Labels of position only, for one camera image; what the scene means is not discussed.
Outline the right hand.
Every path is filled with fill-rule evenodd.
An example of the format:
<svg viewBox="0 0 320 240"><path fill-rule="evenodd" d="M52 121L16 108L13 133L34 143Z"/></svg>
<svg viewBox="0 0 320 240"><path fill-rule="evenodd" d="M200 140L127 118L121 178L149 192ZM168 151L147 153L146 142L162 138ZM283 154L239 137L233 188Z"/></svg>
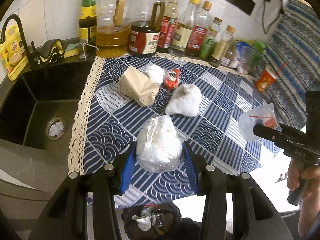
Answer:
<svg viewBox="0 0 320 240"><path fill-rule="evenodd" d="M290 191L294 191L299 187L299 178L304 180L310 180L310 184L304 193L303 199L310 197L316 191L319 191L319 166L304 168L303 171L298 169L298 165L302 162L291 159L288 177L287 177L287 187Z"/></svg>

